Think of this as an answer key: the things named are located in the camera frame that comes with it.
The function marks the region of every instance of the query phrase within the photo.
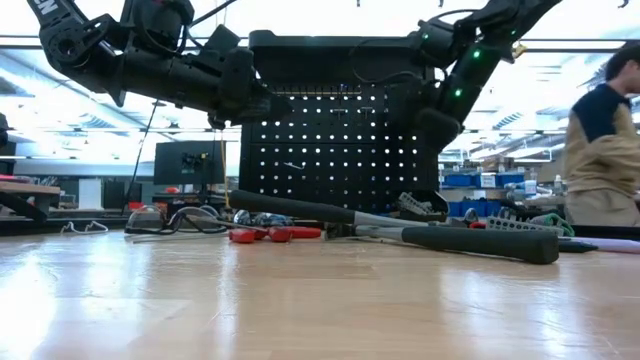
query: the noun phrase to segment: blue storage box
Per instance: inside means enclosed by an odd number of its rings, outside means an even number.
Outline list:
[[[444,177],[444,185],[447,186],[475,186],[474,177],[471,175],[447,175]]]
[[[487,215],[486,216],[495,216],[498,215],[498,212],[500,212],[500,208],[502,207],[502,205],[500,205],[499,201],[488,201],[487,202]]]
[[[524,174],[498,174],[496,175],[496,186],[503,187],[510,183],[524,182]]]
[[[460,213],[461,204],[459,202],[450,201],[449,202],[449,216],[452,217],[460,217],[464,214]]]
[[[463,201],[460,206],[460,216],[464,216],[469,209],[475,209],[480,217],[487,216],[486,201]]]

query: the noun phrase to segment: wooden tabletop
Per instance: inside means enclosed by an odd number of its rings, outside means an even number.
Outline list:
[[[21,184],[9,181],[0,181],[0,191],[7,193],[25,193],[25,194],[50,194],[59,195],[60,188],[55,186],[43,186],[33,184]]]
[[[640,359],[640,257],[374,243],[0,242],[0,349],[33,359]]]

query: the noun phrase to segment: person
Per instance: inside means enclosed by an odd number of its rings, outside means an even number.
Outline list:
[[[567,219],[576,225],[640,226],[634,196],[640,139],[631,94],[640,94],[640,46],[624,47],[605,67],[606,83],[571,108],[564,148]]]

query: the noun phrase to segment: dark hair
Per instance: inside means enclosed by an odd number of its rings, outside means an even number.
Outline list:
[[[605,80],[610,81],[617,77],[629,61],[635,61],[640,65],[640,45],[638,42],[627,42],[609,59],[604,72]]]

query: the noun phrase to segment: tan jacket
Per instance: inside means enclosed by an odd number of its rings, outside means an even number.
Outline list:
[[[640,178],[640,139],[631,103],[608,85],[571,109],[564,148],[569,192],[612,189],[633,196]]]

